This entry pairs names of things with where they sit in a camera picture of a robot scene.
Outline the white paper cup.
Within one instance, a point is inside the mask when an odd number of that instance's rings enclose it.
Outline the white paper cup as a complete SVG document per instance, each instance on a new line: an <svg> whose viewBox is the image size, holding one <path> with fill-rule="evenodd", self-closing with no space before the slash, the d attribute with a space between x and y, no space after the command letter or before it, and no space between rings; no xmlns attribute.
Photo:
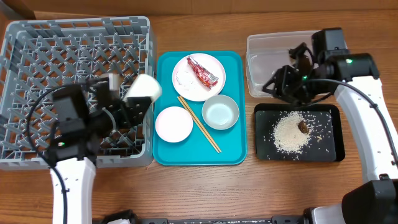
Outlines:
<svg viewBox="0 0 398 224"><path fill-rule="evenodd" d="M132 97L149 97L152 102L155 102L161 94L162 87L154 77L140 74L129 87L123 101L127 101L128 98Z"/></svg>

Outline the pink bowl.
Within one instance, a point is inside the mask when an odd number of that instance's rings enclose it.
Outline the pink bowl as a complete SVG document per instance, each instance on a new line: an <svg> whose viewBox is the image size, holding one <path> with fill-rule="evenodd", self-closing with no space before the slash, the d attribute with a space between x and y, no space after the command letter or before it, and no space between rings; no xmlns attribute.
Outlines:
<svg viewBox="0 0 398 224"><path fill-rule="evenodd" d="M162 110L155 121L157 135L166 142L181 142L190 135L192 129L193 120L190 113L178 106Z"/></svg>

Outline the white rice pile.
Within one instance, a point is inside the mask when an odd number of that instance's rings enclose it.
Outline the white rice pile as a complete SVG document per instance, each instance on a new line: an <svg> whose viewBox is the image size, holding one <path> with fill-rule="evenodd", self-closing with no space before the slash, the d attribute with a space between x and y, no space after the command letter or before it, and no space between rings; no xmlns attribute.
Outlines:
<svg viewBox="0 0 398 224"><path fill-rule="evenodd" d="M256 118L256 154L279 161L334 161L336 159L331 114L321 111L259 111ZM298 124L304 120L309 134Z"/></svg>

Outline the grey-green bowl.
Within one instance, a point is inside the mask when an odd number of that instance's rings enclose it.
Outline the grey-green bowl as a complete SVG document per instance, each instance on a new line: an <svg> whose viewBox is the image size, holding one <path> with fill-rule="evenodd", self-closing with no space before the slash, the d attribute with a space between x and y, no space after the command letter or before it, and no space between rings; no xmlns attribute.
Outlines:
<svg viewBox="0 0 398 224"><path fill-rule="evenodd" d="M215 95L204 102L201 114L209 127L226 130L233 127L238 121L239 107L231 97Z"/></svg>

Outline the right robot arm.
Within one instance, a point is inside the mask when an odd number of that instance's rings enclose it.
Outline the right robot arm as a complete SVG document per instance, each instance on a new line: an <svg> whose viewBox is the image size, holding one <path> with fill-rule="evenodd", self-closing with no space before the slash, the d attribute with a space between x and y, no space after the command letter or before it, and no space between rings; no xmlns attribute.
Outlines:
<svg viewBox="0 0 398 224"><path fill-rule="evenodd" d="M262 90L293 105L334 95L348 119L364 184L341 203L308 208L304 223L397 223L397 131L387 110L379 70L368 53L352 54L340 28L322 29L289 50L294 66L278 69Z"/></svg>

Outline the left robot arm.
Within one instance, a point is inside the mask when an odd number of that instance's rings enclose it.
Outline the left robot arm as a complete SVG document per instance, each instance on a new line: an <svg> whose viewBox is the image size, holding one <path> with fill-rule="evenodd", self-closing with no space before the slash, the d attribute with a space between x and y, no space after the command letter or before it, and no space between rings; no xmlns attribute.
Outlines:
<svg viewBox="0 0 398 224"><path fill-rule="evenodd" d="M82 87L67 85L54 91L53 105L58 119L45 152L52 170L53 222L92 223L91 198L96 159L102 139L120 129L131 129L162 94L152 76L139 75L124 97L114 90L108 77L94 85L97 109L91 112Z"/></svg>

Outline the black waste tray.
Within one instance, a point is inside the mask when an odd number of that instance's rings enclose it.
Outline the black waste tray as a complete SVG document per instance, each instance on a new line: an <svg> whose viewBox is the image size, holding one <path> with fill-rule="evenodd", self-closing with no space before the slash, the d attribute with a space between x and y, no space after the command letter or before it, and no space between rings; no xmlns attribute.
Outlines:
<svg viewBox="0 0 398 224"><path fill-rule="evenodd" d="M255 151L263 161L337 162L345 158L340 111L334 105L293 108L258 104Z"/></svg>

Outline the grey plastic dishwasher rack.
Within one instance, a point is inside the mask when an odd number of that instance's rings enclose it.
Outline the grey plastic dishwasher rack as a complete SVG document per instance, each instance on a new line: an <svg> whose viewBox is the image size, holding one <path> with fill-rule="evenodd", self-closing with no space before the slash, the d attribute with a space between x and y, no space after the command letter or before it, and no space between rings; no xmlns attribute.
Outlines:
<svg viewBox="0 0 398 224"><path fill-rule="evenodd" d="M1 47L1 169L39 170L56 112L47 90L117 73L125 97L136 77L154 75L157 40L144 16L14 21Z"/></svg>

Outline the clear plastic bin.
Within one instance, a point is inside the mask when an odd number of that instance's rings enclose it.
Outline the clear plastic bin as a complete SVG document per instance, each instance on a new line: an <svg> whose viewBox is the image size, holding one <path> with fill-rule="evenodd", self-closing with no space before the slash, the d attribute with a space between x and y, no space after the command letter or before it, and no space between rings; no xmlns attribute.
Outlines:
<svg viewBox="0 0 398 224"><path fill-rule="evenodd" d="M255 98L270 97L262 90L264 84L278 69L294 64L289 49L303 42L312 48L314 33L314 30L306 30L250 35L246 42L246 76L250 95Z"/></svg>

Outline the crumpled white tissue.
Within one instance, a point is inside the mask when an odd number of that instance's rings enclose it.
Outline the crumpled white tissue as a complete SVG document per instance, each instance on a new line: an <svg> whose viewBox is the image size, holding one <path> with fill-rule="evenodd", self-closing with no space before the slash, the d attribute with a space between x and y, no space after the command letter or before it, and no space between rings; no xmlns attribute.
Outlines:
<svg viewBox="0 0 398 224"><path fill-rule="evenodd" d="M196 78L190 72L179 71L176 74L176 80L183 89L191 90L196 87Z"/></svg>

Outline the white round plate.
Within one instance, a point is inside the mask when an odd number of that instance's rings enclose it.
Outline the white round plate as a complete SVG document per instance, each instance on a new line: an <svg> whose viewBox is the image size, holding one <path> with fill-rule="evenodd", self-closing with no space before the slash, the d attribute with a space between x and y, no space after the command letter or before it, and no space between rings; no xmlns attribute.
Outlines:
<svg viewBox="0 0 398 224"><path fill-rule="evenodd" d="M211 89L205 87L188 64L187 58L191 57L210 73L218 77L218 82ZM195 53L184 56L178 61L172 72L172 83L179 95L190 101L206 101L212 96L218 95L225 83L226 72L221 62L214 56L204 53Z"/></svg>

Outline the red snack wrapper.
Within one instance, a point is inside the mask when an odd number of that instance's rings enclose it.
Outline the red snack wrapper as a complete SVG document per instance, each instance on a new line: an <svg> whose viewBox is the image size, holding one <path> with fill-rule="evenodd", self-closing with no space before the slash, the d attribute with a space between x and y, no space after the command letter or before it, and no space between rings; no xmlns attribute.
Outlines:
<svg viewBox="0 0 398 224"><path fill-rule="evenodd" d="M187 63L190 68L193 70L196 78L200 81L200 83L211 89L218 83L218 77L209 72L205 67L199 64L195 59L191 58L191 56L187 57Z"/></svg>

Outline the cardboard backdrop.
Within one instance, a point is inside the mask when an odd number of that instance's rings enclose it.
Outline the cardboard backdrop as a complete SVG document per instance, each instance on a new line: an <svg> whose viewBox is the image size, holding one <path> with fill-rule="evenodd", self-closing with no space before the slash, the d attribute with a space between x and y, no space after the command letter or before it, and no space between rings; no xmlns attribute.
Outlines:
<svg viewBox="0 0 398 224"><path fill-rule="evenodd" d="M397 0L4 0L1 15L35 19L36 12L101 16L166 16L259 12L397 9Z"/></svg>

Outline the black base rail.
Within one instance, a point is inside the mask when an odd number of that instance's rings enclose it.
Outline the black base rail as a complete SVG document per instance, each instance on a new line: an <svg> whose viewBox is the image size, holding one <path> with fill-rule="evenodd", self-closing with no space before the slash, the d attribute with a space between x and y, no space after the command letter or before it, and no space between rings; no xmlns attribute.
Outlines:
<svg viewBox="0 0 398 224"><path fill-rule="evenodd" d="M219 218L219 219L185 219L170 220L167 218L139 218L132 210L125 210L105 216L102 220L93 219L94 224L131 223L131 224L310 224L305 215L273 216L271 218Z"/></svg>

